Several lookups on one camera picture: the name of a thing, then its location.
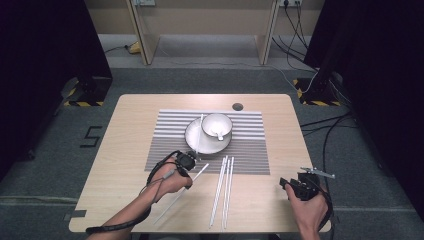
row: chopsticks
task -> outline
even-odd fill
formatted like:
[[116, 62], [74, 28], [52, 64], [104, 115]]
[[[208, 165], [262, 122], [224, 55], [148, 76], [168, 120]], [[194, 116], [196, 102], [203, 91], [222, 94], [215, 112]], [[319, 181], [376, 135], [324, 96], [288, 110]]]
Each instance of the chopsticks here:
[[233, 181], [233, 167], [234, 167], [234, 157], [231, 158], [231, 166], [230, 164], [227, 164], [227, 182], [225, 185], [224, 209], [222, 211], [222, 219], [223, 219], [222, 228], [223, 229], [227, 228], [228, 209], [230, 207], [231, 183]]
[[[200, 174], [202, 174], [202, 172], [209, 166], [209, 163], [207, 163], [202, 170], [200, 170], [197, 175], [193, 178], [193, 182], [196, 181], [196, 179], [200, 176]], [[174, 201], [172, 201], [172, 203], [165, 209], [165, 211], [162, 212], [162, 214], [155, 220], [155, 222], [153, 224], [156, 224], [162, 217], [163, 215], [165, 215], [165, 213], [174, 205], [175, 202], [177, 202], [177, 200], [185, 193], [185, 191], [187, 190], [187, 188], [184, 188], [179, 194], [178, 196], [174, 199]]]
[[233, 181], [233, 169], [234, 169], [234, 157], [232, 157], [231, 160], [229, 160], [228, 156], [225, 156], [222, 159], [221, 172], [219, 174], [218, 186], [217, 186], [217, 190], [215, 194], [215, 201], [212, 208], [212, 215], [209, 222], [209, 228], [212, 227], [214, 219], [215, 219], [218, 199], [221, 192], [222, 183], [224, 181], [224, 175], [226, 175], [226, 177], [225, 177], [224, 205], [222, 209], [221, 231], [227, 228], [228, 210], [230, 207], [231, 185]]
[[222, 158], [221, 172], [219, 173], [218, 186], [216, 187], [215, 201], [213, 203], [211, 220], [209, 222], [209, 228], [212, 227], [215, 219], [216, 207], [218, 206], [219, 194], [221, 193], [222, 179], [224, 177], [225, 165], [227, 164], [228, 156]]

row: gray carpet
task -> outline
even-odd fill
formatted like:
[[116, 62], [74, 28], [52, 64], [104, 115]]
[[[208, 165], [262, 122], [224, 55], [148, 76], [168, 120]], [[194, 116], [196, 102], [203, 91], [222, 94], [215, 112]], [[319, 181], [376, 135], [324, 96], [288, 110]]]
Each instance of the gray carpet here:
[[[285, 71], [289, 81], [311, 73]], [[346, 107], [302, 105], [283, 75], [273, 69], [112, 69], [113, 83], [102, 107], [63, 107], [54, 117], [35, 149], [32, 161], [17, 162], [0, 183], [0, 239], [84, 239], [68, 230], [70, 214], [78, 199], [101, 143], [84, 139], [103, 136], [113, 109], [122, 94], [167, 93], [285, 93], [291, 96], [299, 123], [340, 116]], [[73, 86], [73, 81], [64, 89]], [[334, 123], [304, 127], [314, 129]], [[305, 136], [314, 166], [323, 167], [323, 144], [328, 128]], [[326, 168], [335, 173], [329, 180], [336, 228], [334, 239], [422, 239], [420, 220], [396, 179], [379, 169], [372, 151], [352, 118], [333, 129], [326, 146]], [[41, 196], [39, 199], [22, 197]], [[298, 239], [282, 234], [282, 239]], [[330, 234], [322, 234], [330, 239]]]

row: hand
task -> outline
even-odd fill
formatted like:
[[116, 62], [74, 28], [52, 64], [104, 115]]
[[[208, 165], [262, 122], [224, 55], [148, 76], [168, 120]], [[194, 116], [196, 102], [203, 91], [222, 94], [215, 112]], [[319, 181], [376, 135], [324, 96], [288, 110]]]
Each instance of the hand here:
[[[175, 166], [175, 158], [170, 157], [156, 173], [153, 175], [151, 185], [147, 189], [156, 189], [157, 192], [154, 202], [158, 202], [165, 194], [178, 192], [182, 187], [189, 187], [193, 184], [193, 180], [190, 177], [183, 177], [178, 173], [177, 167]], [[174, 170], [174, 173], [164, 180], [158, 180], [166, 175], [168, 172]]]
[[290, 184], [285, 185], [296, 224], [299, 228], [302, 239], [319, 239], [318, 228], [324, 218], [328, 206], [322, 193], [318, 193], [309, 201], [301, 201], [296, 197]]

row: yellow black hazard tape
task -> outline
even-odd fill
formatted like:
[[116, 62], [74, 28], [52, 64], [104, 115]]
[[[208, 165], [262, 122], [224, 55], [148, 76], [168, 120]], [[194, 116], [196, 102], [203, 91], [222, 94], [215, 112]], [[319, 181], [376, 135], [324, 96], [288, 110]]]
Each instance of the yellow black hazard tape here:
[[98, 107], [102, 106], [103, 102], [75, 102], [75, 101], [66, 101], [64, 106], [76, 106], [76, 107]]
[[297, 89], [297, 96], [299, 98], [299, 101], [301, 104], [304, 105], [317, 105], [317, 106], [340, 106], [340, 102], [337, 100], [322, 100], [322, 99], [316, 99], [316, 100], [311, 100], [311, 99], [306, 99], [303, 95], [303, 90], [299, 84], [299, 81], [297, 79], [293, 80], [294, 86]]
[[85, 84], [76, 81], [75, 86], [69, 92], [64, 106], [97, 107], [102, 106], [112, 79], [93, 78], [94, 90], [87, 90]]

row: wrist strap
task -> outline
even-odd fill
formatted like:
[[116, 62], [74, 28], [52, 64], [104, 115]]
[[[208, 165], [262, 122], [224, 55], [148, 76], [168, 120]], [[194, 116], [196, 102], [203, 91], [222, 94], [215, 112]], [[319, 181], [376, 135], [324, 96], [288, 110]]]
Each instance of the wrist strap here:
[[330, 220], [331, 216], [333, 216], [333, 203], [331, 202], [330, 194], [324, 191], [322, 191], [322, 194], [324, 195], [325, 202], [327, 203], [328, 209], [327, 209], [327, 212], [325, 213], [324, 218], [319, 224], [318, 231], [320, 231], [324, 227], [324, 225], [327, 223], [327, 221]]
[[100, 232], [118, 231], [121, 229], [133, 227], [141, 223], [142, 221], [144, 221], [150, 215], [151, 211], [152, 211], [152, 207], [150, 206], [141, 216], [139, 216], [138, 218], [134, 220], [121, 223], [121, 224], [110, 225], [110, 226], [89, 227], [85, 230], [85, 232], [87, 234], [93, 234], [93, 233], [100, 233]]

